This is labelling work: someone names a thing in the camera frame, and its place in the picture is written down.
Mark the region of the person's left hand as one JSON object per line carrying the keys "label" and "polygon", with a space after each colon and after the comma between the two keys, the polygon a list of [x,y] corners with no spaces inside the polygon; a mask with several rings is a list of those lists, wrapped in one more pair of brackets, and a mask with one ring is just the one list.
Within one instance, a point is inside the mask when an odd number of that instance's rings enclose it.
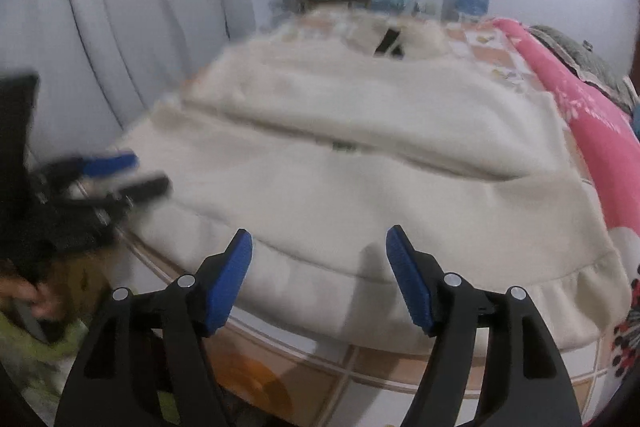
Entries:
{"label": "person's left hand", "polygon": [[66,314],[62,291],[49,283],[34,286],[19,277],[1,277],[1,297],[26,303],[38,320],[62,321]]}

